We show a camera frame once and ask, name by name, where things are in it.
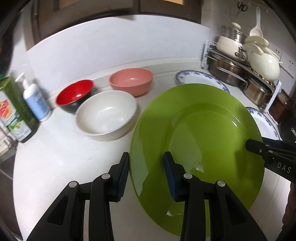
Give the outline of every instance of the dark floor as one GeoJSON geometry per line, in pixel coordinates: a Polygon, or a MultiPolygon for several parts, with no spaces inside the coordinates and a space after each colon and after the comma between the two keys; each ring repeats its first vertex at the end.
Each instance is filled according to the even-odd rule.
{"type": "Polygon", "coordinates": [[[12,194],[12,175],[15,156],[0,164],[0,216],[9,230],[18,238],[22,239],[12,194]]]}

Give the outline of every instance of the bottle label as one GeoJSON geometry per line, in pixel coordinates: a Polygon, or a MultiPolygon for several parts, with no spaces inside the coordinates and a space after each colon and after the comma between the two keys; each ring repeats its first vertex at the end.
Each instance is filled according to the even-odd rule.
{"type": "Polygon", "coordinates": [[[50,108],[40,90],[37,90],[33,95],[25,99],[25,101],[39,121],[45,118],[50,112],[50,108]]]}
{"type": "Polygon", "coordinates": [[[0,91],[0,118],[18,141],[32,132],[3,91],[0,91]]]}

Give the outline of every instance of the pink bowl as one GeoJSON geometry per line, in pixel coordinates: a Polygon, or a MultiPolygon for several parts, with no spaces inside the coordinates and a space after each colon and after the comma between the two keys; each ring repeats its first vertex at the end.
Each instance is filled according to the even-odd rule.
{"type": "Polygon", "coordinates": [[[142,95],[150,89],[153,74],[146,69],[123,69],[111,75],[109,84],[114,90],[121,90],[133,96],[142,95]]]}

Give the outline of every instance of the green bottle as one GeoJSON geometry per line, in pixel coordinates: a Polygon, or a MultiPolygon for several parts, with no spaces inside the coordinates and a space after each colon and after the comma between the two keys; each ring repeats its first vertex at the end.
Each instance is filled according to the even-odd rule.
{"type": "Polygon", "coordinates": [[[2,124],[22,143],[29,140],[39,127],[39,121],[12,77],[0,80],[0,118],[2,124]]]}

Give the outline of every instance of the blue and white plate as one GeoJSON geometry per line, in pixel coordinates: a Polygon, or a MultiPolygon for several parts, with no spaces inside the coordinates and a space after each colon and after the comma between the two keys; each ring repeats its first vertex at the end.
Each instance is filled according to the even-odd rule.
{"type": "Polygon", "coordinates": [[[262,137],[270,138],[273,140],[279,140],[279,133],[275,129],[272,122],[259,110],[253,107],[246,107],[251,116],[255,120],[262,137]]]}
{"type": "Polygon", "coordinates": [[[205,84],[215,86],[225,92],[229,93],[228,88],[223,84],[220,80],[216,79],[215,77],[199,72],[196,70],[184,70],[180,71],[176,74],[176,80],[180,85],[184,84],[205,84]]]}

